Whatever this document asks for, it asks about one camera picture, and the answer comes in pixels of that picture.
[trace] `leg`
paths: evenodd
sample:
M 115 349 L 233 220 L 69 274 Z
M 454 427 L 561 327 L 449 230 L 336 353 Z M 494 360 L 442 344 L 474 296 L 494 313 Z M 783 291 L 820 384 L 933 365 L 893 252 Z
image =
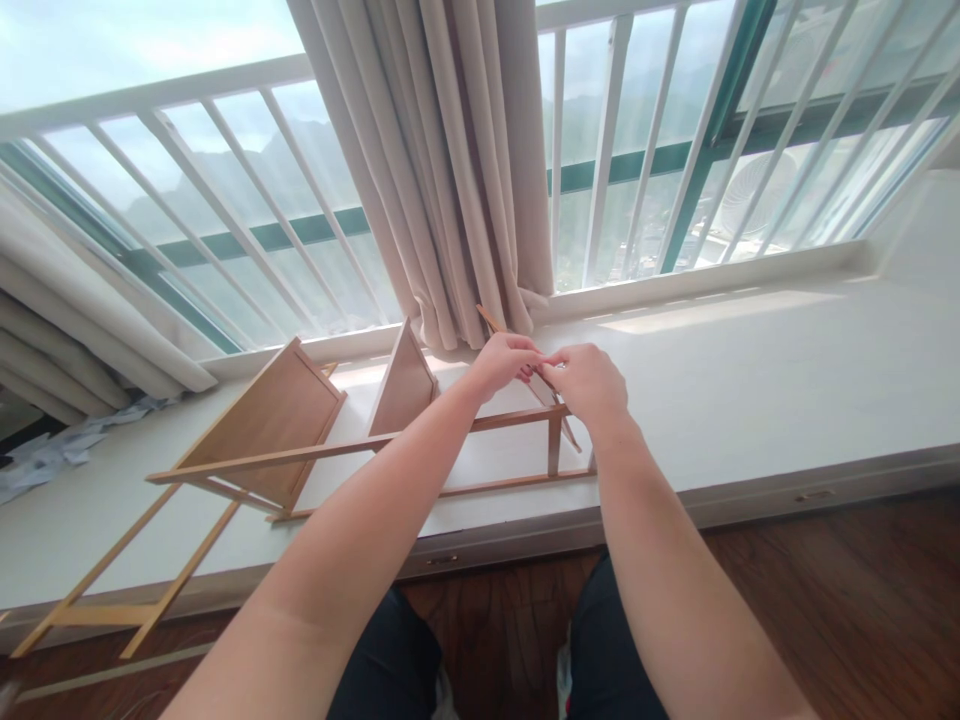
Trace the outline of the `leg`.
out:
M 391 589 L 360 636 L 327 717 L 428 720 L 439 668 L 440 646 L 430 628 Z
M 667 718 L 630 635 L 609 555 L 580 595 L 570 655 L 570 720 Z

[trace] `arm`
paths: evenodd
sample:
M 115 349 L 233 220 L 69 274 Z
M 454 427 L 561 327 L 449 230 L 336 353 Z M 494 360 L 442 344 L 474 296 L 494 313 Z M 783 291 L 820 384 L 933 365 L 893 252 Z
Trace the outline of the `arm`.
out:
M 450 390 L 320 506 L 164 718 L 325 717 L 480 406 L 543 356 L 496 334 Z
M 670 717 L 816 717 L 657 467 L 607 354 L 579 345 L 548 363 L 564 364 L 544 375 L 590 433 L 617 587 Z

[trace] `drawer handle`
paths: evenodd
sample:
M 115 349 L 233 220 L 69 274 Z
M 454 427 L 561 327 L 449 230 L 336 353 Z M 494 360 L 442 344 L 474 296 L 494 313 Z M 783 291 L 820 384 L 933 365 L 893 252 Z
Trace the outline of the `drawer handle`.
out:
M 431 560 L 427 560 L 427 565 L 446 565 L 447 563 L 456 562 L 459 559 L 459 555 L 447 555 L 442 558 L 432 558 Z
M 823 500 L 824 498 L 836 495 L 835 490 L 817 490 L 812 493 L 804 493 L 794 498 L 795 502 L 806 502 L 807 500 Z

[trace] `curtain fold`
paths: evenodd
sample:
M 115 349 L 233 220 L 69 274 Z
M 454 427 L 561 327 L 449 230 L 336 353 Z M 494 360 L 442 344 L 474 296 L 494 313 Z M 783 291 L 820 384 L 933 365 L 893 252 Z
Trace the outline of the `curtain fold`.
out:
M 481 347 L 478 302 L 529 333 L 553 291 L 532 0 L 288 4 L 424 341 Z
M 0 383 L 63 422 L 129 404 L 106 368 L 156 398 L 216 384 L 2 184 L 0 290 Z

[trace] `window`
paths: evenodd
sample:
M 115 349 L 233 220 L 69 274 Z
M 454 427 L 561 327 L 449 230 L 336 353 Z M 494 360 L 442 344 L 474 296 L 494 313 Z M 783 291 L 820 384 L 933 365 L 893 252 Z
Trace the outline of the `window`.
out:
M 960 110 L 953 0 L 537 6 L 559 293 L 856 238 Z M 0 36 L 0 173 L 225 352 L 401 319 L 283 0 Z
M 225 352 L 401 319 L 282 0 L 23 6 L 0 28 L 27 69 L 0 159 Z
M 958 111 L 951 0 L 538 6 L 557 292 L 856 238 Z

